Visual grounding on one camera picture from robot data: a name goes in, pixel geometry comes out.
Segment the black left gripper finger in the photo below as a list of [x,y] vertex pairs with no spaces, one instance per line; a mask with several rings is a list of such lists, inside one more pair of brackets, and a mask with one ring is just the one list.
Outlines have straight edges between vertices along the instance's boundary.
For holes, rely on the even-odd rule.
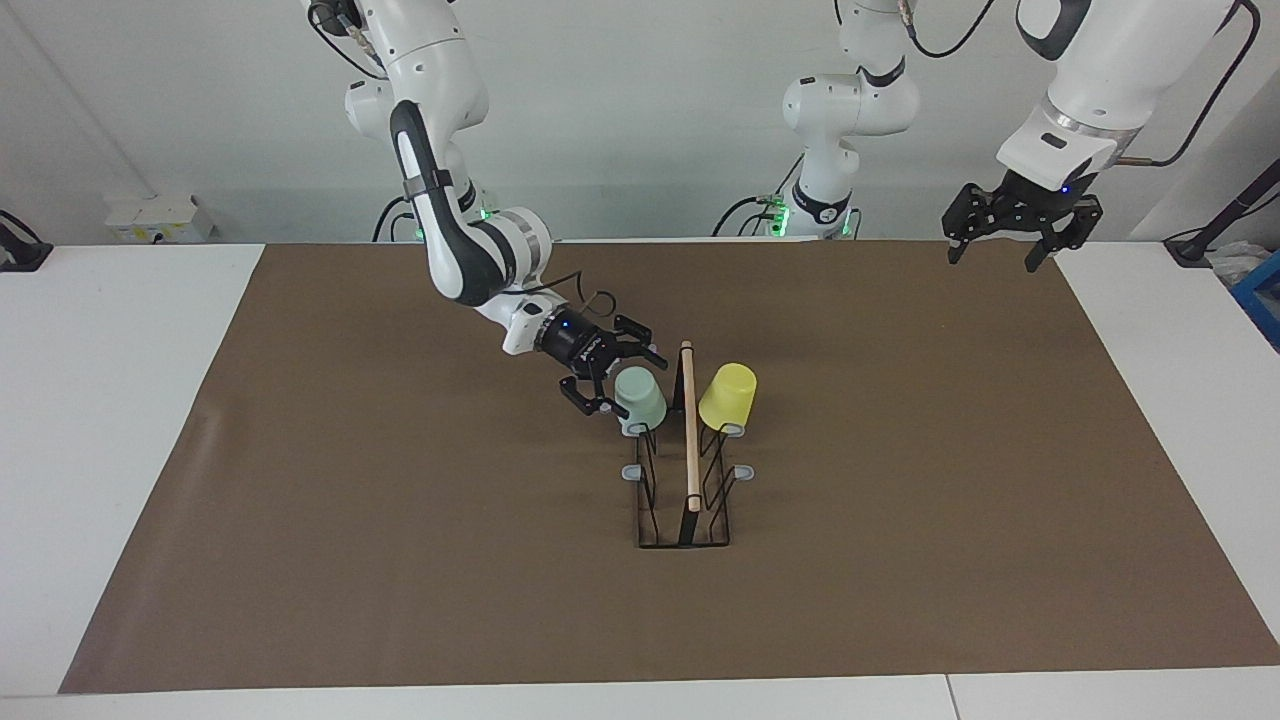
[[995,192],[974,183],[964,184],[942,215],[942,232],[948,241],[950,265],[960,263],[970,242],[992,236]]
[[1059,251],[1079,249],[1103,215],[1103,209],[1100,200],[1091,193],[1078,200],[1071,206],[1070,214],[1071,220],[1060,231],[1048,219],[1041,218],[1036,222],[1033,229],[1039,232],[1039,240],[1025,258],[1024,266],[1028,273],[1036,273]]

